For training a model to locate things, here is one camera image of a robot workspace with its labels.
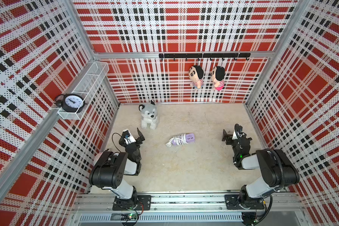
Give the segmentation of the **purple power strip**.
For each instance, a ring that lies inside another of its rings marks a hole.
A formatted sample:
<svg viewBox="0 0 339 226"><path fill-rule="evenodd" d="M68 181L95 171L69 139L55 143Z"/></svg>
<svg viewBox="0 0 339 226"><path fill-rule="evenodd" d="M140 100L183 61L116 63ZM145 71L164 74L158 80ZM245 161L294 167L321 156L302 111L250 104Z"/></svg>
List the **purple power strip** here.
<svg viewBox="0 0 339 226"><path fill-rule="evenodd" d="M188 134L175 135L171 139L170 144L172 146L183 146L183 145L193 143L193 142L195 142L194 133L188 133Z"/></svg>

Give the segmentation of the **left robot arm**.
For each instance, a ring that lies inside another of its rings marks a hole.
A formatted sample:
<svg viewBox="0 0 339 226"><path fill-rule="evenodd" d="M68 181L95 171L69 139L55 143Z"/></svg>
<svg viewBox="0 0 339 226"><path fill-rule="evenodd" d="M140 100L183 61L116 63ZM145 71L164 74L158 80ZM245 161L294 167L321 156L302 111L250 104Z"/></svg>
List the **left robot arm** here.
<svg viewBox="0 0 339 226"><path fill-rule="evenodd" d="M137 190L125 181L124 176L137 176L141 170L140 145L145 141L140 130L138 138L133 137L129 130L124 130L119 145L124 152L106 150L97 154L94 167L89 175L89 184L102 190L109 190L116 195L115 208L134 210L139 204Z"/></svg>

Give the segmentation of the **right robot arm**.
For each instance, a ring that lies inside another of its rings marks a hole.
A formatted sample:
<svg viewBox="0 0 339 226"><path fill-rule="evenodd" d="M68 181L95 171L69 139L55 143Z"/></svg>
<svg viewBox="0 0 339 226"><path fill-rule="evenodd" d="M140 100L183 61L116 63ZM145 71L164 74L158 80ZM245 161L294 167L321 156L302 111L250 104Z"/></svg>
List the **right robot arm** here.
<svg viewBox="0 0 339 226"><path fill-rule="evenodd" d="M241 125L236 124L232 134L223 130L222 141L232 147L237 169L261 172L254 182L243 185L238 195L225 195L228 210L263 210L265 198L299 183L299 172L282 150L267 148L250 153L252 138L247 137Z"/></svg>

